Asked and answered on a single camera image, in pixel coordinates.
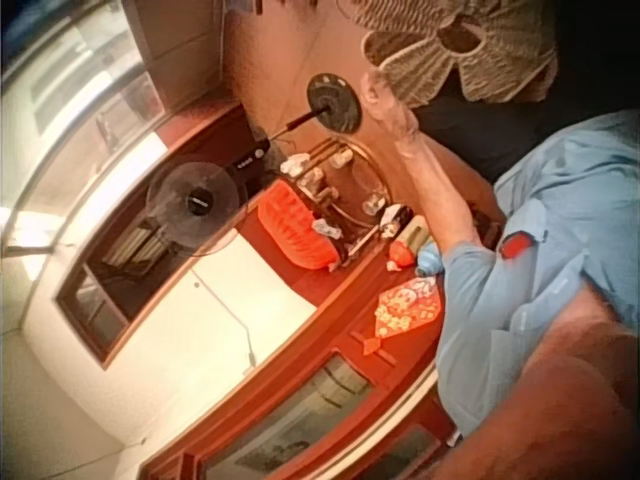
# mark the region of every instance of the red patch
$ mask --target red patch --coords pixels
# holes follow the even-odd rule
[[[527,248],[533,245],[533,239],[524,232],[511,235],[500,247],[502,258],[512,259],[520,256]]]

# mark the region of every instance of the floor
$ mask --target floor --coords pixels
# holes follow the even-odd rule
[[[308,111],[306,87],[318,73],[331,72],[358,90],[369,68],[360,53],[365,29],[356,26],[335,0],[317,7],[292,0],[264,0],[261,16],[230,12],[225,22],[224,75],[232,93],[266,132]],[[347,4],[340,0],[340,5]],[[288,153],[304,151],[323,140],[327,131],[311,121],[288,135]],[[410,174],[397,161],[390,139],[365,114],[354,135],[374,155],[392,190],[394,200],[417,207]],[[491,186],[457,156],[433,142],[433,149],[465,199],[492,218],[500,218]]]

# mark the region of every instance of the light blue shirt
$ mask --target light blue shirt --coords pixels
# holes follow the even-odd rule
[[[504,399],[585,278],[638,331],[639,140],[638,111],[558,132],[495,187],[500,242],[523,231],[534,246],[511,260],[468,243],[444,256],[438,391],[463,435]]]

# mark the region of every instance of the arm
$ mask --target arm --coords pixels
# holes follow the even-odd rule
[[[362,99],[370,115],[394,138],[440,251],[446,254],[462,242],[480,246],[467,203],[418,131],[413,113],[395,98],[379,73],[363,78]]]

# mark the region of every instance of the hand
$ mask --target hand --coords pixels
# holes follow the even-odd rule
[[[393,94],[379,71],[365,73],[360,81],[360,100],[371,117],[382,124],[395,141],[406,142],[418,132],[418,119]]]

